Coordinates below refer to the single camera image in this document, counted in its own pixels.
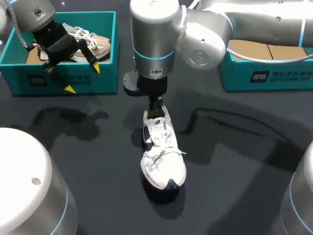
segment black table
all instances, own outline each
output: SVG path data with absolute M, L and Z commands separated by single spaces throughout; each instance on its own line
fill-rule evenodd
M 282 196 L 313 140 L 313 93 L 226 93 L 217 69 L 199 71 L 177 56 L 164 100 L 187 152 L 187 179 L 164 201 L 139 166 L 148 98 L 129 97 L 122 86 L 134 69 L 129 0 L 61 1 L 52 0 L 57 11 L 117 11 L 118 94 L 12 97 L 1 78 L 0 125 L 47 148 L 75 197 L 78 234 L 279 234 Z

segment teal box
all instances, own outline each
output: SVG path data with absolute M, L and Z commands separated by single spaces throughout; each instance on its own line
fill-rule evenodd
M 58 12 L 54 20 L 79 26 L 111 40 L 110 61 L 99 62 L 100 74 L 89 63 L 60 63 L 56 67 L 59 74 L 78 94 L 116 93 L 119 63 L 116 12 Z M 32 34 L 23 34 L 23 37 L 28 44 L 32 43 Z M 27 57 L 28 52 L 20 44 L 13 29 L 0 58 L 0 71 L 14 95 L 71 94 L 55 85 L 44 72 L 42 64 L 25 64 Z
M 304 50 L 307 54 L 313 53 L 312 48 Z M 226 53 L 220 73 L 225 91 L 313 89 L 313 59 L 271 65 L 234 60 L 233 55 Z

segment white sneaker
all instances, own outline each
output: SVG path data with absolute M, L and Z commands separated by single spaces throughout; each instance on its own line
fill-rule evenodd
M 69 26 L 66 23 L 63 23 L 63 27 L 70 35 L 74 36 L 77 41 L 85 39 L 89 50 L 98 59 L 98 61 L 103 61 L 110 57 L 111 40 L 108 38 L 98 36 L 95 33 L 89 33 L 89 31 L 80 27 Z M 48 55 L 44 52 L 41 46 L 37 45 L 37 48 L 40 60 L 46 61 L 48 59 Z M 76 53 L 69 60 L 72 62 L 87 62 L 87 59 L 80 50 L 76 51 Z
M 177 189 L 186 179 L 186 166 L 178 149 L 170 115 L 164 105 L 165 117 L 147 119 L 143 115 L 143 140 L 146 151 L 141 160 L 141 169 L 151 185 L 158 189 Z

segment white shoelace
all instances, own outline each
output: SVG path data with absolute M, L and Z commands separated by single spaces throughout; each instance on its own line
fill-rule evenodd
M 98 43 L 92 38 L 92 36 L 96 35 L 95 33 L 89 33 L 88 30 L 84 30 L 81 27 L 74 27 L 78 31 L 76 33 L 69 33 L 74 36 L 76 40 L 85 39 L 90 43 L 91 49 L 98 50 Z
M 171 132 L 168 131 L 168 125 L 166 124 L 166 130 L 160 133 L 154 133 L 154 139 L 157 141 L 154 142 L 154 147 L 150 151 L 144 152 L 143 156 L 157 160 L 163 154 L 167 153 L 178 153 L 186 154 L 180 151 L 178 148 L 173 147 L 173 143 L 170 139 Z

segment teal shoebox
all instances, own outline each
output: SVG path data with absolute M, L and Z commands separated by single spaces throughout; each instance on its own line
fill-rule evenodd
M 230 43 L 228 48 L 245 56 L 256 52 L 261 56 L 259 59 L 291 59 L 313 53 L 313 48 L 277 47 L 257 43 L 253 47 L 245 44 L 245 48 Z M 220 73 L 225 91 L 313 89 L 313 59 L 294 64 L 271 65 L 239 60 L 226 53 L 220 64 Z
M 58 12 L 54 20 L 79 26 L 111 40 L 109 62 L 99 62 L 100 74 L 89 63 L 60 63 L 59 74 L 78 94 L 108 94 L 117 92 L 119 36 L 115 12 Z M 28 44 L 32 34 L 23 34 Z M 28 52 L 20 44 L 14 29 L 0 58 L 0 71 L 14 95 L 68 95 L 44 72 L 42 64 L 26 64 Z

